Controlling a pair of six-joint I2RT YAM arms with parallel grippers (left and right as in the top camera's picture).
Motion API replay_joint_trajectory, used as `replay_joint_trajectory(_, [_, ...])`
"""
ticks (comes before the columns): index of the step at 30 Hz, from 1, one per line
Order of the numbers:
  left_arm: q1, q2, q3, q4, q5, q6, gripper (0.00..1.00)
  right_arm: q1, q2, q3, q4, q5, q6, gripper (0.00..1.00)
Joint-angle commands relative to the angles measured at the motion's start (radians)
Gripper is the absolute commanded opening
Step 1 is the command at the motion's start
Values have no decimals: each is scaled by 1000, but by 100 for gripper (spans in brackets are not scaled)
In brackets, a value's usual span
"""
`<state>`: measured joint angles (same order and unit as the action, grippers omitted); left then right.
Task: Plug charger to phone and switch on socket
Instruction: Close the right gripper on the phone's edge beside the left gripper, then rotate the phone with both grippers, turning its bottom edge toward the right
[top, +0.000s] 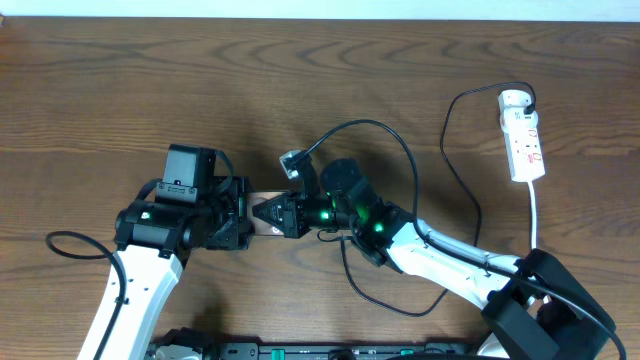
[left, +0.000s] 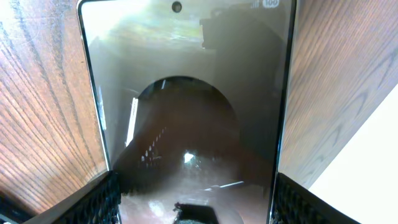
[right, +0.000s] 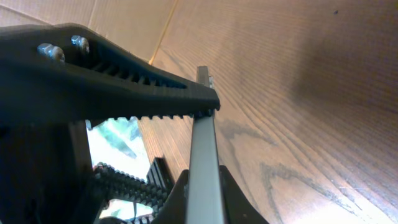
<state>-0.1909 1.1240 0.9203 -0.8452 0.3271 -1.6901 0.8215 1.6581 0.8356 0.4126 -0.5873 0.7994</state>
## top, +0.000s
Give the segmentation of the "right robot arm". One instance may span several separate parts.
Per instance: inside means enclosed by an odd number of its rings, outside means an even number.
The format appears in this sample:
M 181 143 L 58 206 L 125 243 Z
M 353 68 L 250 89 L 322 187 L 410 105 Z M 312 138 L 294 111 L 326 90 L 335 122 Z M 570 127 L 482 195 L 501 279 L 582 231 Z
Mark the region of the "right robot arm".
M 479 356 L 593 359 L 607 341 L 621 344 L 612 318 L 553 255 L 540 249 L 524 258 L 502 255 L 440 233 L 383 201 L 352 159 L 335 160 L 321 173 L 308 162 L 285 164 L 304 189 L 254 205 L 255 218 L 287 238 L 348 230 L 374 265 L 425 278 L 469 301 L 490 330 Z

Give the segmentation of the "Galaxy S25 Ultra smartphone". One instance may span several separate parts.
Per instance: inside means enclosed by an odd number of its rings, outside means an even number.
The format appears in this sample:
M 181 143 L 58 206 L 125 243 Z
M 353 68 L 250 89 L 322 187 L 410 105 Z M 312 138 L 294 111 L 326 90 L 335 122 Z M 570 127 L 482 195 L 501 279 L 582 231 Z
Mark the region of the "Galaxy S25 Ultra smartphone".
M 281 229 L 280 206 L 283 205 L 283 196 L 287 195 L 288 192 L 283 191 L 251 192 L 247 195 L 249 220 L 256 236 L 285 236 Z

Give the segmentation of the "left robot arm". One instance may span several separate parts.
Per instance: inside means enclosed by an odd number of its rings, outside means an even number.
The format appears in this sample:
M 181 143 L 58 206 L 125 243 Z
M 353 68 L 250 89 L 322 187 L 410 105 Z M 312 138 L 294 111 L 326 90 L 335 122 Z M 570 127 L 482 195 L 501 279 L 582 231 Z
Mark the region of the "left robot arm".
M 164 174 L 146 183 L 115 222 L 116 249 L 82 359 L 140 359 L 159 315 L 196 249 L 247 249 L 246 178 L 218 176 L 221 150 L 173 144 Z

